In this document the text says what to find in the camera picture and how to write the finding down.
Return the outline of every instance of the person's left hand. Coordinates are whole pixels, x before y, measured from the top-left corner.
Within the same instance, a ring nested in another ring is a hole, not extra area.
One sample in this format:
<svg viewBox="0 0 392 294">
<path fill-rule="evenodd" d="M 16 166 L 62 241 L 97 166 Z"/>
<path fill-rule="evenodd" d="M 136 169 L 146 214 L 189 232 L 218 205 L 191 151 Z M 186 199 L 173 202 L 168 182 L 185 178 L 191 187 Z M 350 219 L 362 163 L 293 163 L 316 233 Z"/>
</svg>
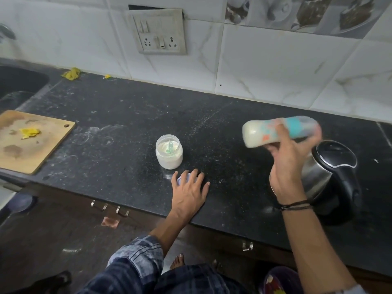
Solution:
<svg viewBox="0 0 392 294">
<path fill-rule="evenodd" d="M 177 185 L 178 171 L 174 172 L 171 179 L 173 186 L 172 211 L 187 223 L 205 202 L 210 182 L 207 182 L 201 190 L 204 173 L 197 175 L 198 170 L 194 169 L 187 182 L 189 170 L 181 174 L 180 185 Z"/>
</svg>

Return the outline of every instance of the tiled wall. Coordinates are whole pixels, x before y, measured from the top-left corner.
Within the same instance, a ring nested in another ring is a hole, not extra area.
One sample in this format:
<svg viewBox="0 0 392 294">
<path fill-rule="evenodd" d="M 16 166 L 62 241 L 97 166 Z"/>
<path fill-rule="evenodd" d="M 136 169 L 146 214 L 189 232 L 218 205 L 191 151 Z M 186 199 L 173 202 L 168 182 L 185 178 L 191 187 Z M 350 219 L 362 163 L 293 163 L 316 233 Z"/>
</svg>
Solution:
<svg viewBox="0 0 392 294">
<path fill-rule="evenodd" d="M 139 54 L 128 4 L 182 8 L 188 54 Z M 392 5 L 355 39 L 225 23 L 226 4 L 0 0 L 0 56 L 392 123 Z"/>
</svg>

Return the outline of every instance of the open jar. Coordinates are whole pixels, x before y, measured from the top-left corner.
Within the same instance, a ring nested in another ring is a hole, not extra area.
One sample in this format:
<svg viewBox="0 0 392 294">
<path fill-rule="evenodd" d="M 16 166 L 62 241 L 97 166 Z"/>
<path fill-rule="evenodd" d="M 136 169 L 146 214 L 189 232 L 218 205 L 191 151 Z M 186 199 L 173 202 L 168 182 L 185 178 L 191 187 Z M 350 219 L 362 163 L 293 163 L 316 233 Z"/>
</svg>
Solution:
<svg viewBox="0 0 392 294">
<path fill-rule="evenodd" d="M 155 154 L 165 169 L 175 169 L 182 163 L 182 145 L 174 135 L 163 135 L 156 141 Z"/>
</svg>

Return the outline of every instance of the light switch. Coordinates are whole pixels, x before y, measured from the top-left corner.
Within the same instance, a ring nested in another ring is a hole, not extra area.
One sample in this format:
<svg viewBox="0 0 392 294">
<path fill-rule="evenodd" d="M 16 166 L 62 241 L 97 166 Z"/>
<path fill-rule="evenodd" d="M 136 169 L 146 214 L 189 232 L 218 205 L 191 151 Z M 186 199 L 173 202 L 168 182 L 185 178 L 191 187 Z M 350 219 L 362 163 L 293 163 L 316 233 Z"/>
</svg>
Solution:
<svg viewBox="0 0 392 294">
<path fill-rule="evenodd" d="M 130 10 L 126 14 L 140 53 L 187 53 L 182 9 Z"/>
</svg>

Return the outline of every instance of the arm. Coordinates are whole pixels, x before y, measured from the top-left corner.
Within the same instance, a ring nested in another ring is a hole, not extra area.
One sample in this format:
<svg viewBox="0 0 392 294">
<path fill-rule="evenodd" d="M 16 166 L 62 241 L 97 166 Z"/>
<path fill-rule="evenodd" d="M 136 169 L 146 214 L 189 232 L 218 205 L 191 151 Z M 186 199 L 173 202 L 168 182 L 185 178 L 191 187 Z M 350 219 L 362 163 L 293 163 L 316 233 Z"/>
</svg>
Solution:
<svg viewBox="0 0 392 294">
<path fill-rule="evenodd" d="M 321 141 L 321 128 L 301 143 L 291 140 L 282 124 L 277 124 L 276 131 L 280 145 L 266 146 L 274 158 L 271 187 L 281 204 L 305 200 L 301 170 L 312 147 Z M 282 213 L 305 293 L 352 289 L 356 282 L 333 250 L 313 210 L 286 210 Z"/>
<path fill-rule="evenodd" d="M 163 261 L 179 232 L 204 204 L 210 183 L 201 191 L 204 174 L 191 173 L 189 182 L 177 171 L 172 177 L 172 209 L 166 219 L 145 237 L 138 237 L 110 257 L 104 272 L 99 273 L 79 293 L 150 293 L 161 275 Z"/>
</svg>

